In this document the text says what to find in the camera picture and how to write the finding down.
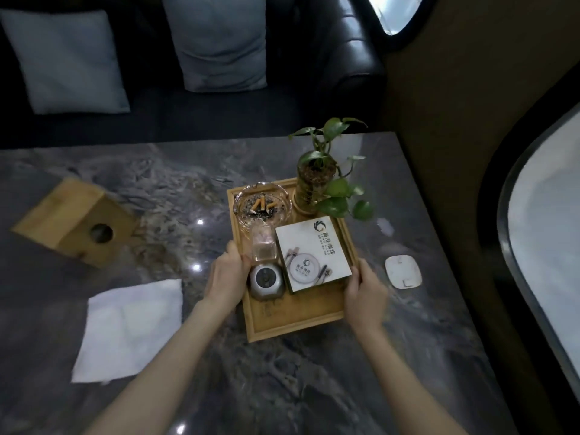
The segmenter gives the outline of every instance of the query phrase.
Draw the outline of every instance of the potted plant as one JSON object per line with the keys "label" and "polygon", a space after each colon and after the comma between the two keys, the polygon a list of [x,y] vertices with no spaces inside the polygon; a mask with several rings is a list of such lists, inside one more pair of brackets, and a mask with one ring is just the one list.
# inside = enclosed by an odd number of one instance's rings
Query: potted plant
{"label": "potted plant", "polygon": [[343,175],[340,165],[330,155],[332,141],[340,136],[351,122],[366,126],[363,121],[355,118],[331,118],[324,127],[306,127],[288,136],[290,139],[302,134],[310,134],[314,146],[313,151],[303,154],[298,159],[296,174],[298,182],[294,194],[294,203],[299,211],[314,214],[317,211],[333,217],[344,217],[350,213],[354,218],[367,220],[372,217],[373,209],[368,201],[360,200],[349,207],[349,198],[363,195],[364,189],[352,185],[347,180],[354,164],[363,160],[361,155],[348,157],[350,170]]}

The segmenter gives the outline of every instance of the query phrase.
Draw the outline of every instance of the marble table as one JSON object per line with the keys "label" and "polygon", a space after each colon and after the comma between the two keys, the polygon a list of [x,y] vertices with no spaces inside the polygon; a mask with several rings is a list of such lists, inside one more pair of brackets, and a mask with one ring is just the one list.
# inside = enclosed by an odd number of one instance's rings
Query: marble table
{"label": "marble table", "polygon": [[[107,289],[182,278],[184,315],[231,238],[226,190],[295,175],[307,137],[0,151],[0,433],[69,434],[131,380],[70,383],[86,300]],[[393,133],[336,141],[376,205],[348,219],[359,255],[386,282],[388,256],[415,257],[423,285],[390,288],[394,345],[425,387],[472,434],[515,426]],[[146,245],[96,270],[9,231],[61,177],[104,187],[141,216]],[[232,314],[202,359],[169,433],[395,434],[376,379],[343,321],[248,343]]]}

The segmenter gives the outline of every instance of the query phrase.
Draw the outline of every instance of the forearm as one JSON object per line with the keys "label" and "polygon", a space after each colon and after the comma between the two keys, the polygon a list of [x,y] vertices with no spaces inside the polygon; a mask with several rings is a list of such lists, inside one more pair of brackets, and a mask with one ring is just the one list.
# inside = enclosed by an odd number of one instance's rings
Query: forearm
{"label": "forearm", "polygon": [[165,433],[224,317],[211,303],[199,301],[181,328],[85,435]]}
{"label": "forearm", "polygon": [[404,435],[466,435],[398,356],[386,332],[357,335]]}

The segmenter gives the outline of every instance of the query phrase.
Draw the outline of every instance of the brown wall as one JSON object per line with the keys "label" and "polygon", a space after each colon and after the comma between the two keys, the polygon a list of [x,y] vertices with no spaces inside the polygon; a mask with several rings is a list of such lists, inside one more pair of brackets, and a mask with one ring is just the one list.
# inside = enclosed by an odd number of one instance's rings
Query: brown wall
{"label": "brown wall", "polygon": [[526,433],[558,423],[482,260],[475,206],[501,140],[578,61],[580,0],[439,0],[415,40],[385,57],[382,124],[399,135]]}

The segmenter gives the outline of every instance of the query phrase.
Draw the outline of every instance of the white napkin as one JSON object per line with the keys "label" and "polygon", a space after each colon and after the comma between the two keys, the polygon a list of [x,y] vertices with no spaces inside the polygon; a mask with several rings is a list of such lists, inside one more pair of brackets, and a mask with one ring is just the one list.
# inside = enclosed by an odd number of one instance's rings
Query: white napkin
{"label": "white napkin", "polygon": [[89,299],[71,381],[107,382],[141,372],[181,326],[182,303],[181,279],[115,288]]}

